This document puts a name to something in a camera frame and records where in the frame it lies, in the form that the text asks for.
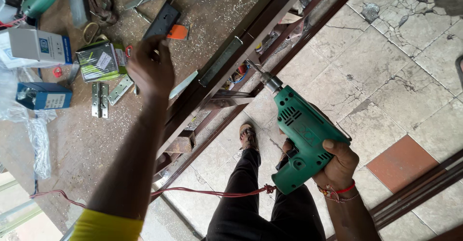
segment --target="plastic bag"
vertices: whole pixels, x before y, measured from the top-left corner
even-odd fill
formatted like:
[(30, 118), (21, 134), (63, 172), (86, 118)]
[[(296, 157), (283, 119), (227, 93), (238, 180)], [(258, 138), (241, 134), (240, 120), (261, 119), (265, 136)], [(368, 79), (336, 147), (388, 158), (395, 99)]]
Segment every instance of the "plastic bag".
[(51, 163), (46, 124), (57, 117), (56, 111), (53, 109), (36, 110), (33, 115), (30, 115), (26, 107), (15, 101), (18, 82), (41, 81), (42, 79), (31, 69), (7, 69), (0, 66), (0, 91), (3, 92), (0, 94), (0, 120), (24, 122), (35, 151), (35, 178), (47, 179), (51, 176)]

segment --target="yellow sleeve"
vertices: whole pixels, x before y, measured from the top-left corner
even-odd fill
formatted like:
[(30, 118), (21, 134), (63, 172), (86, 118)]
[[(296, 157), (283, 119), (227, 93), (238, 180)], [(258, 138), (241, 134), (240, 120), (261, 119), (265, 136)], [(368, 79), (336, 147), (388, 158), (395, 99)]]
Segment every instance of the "yellow sleeve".
[(143, 221), (84, 209), (70, 241), (137, 241)]

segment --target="hand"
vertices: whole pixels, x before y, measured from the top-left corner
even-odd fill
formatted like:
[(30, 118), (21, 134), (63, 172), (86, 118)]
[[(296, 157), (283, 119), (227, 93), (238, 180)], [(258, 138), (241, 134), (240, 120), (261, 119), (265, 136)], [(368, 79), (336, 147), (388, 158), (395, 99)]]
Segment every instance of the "hand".
[(327, 184), (336, 191), (343, 190), (352, 185), (352, 175), (357, 167), (359, 158), (346, 143), (332, 139), (323, 141), (323, 148), (334, 157), (330, 162), (312, 178), (322, 188)]
[(163, 35), (155, 35), (140, 41), (134, 47), (127, 65), (129, 76), (148, 102), (154, 97), (168, 98), (174, 86), (174, 67), (165, 38)]

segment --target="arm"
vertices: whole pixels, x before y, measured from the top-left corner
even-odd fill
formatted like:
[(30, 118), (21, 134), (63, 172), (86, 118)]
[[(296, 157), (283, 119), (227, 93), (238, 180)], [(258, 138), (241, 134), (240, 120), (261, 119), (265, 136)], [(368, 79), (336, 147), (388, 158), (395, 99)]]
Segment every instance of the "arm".
[[(313, 176), (313, 180), (322, 188), (327, 184), (332, 185), (336, 191), (348, 188), (353, 184), (352, 175), (359, 161), (357, 154), (347, 144), (332, 140), (325, 140), (323, 148), (335, 157)], [(339, 196), (351, 198), (357, 193), (354, 187)], [(325, 200), (339, 241), (380, 241), (373, 219), (360, 196), (345, 203), (337, 203), (327, 198)]]
[(174, 70), (164, 38), (153, 36), (139, 43), (127, 66), (143, 94), (143, 110), (93, 193), (87, 206), (91, 210), (132, 219), (145, 217), (169, 92), (174, 84)]

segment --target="steel door hinge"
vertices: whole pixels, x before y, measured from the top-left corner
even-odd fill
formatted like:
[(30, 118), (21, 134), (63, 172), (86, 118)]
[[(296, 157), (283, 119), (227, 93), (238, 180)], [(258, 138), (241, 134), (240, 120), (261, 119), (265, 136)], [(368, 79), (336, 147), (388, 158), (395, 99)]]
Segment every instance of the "steel door hinge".
[(92, 84), (92, 116), (108, 118), (108, 90), (107, 84)]

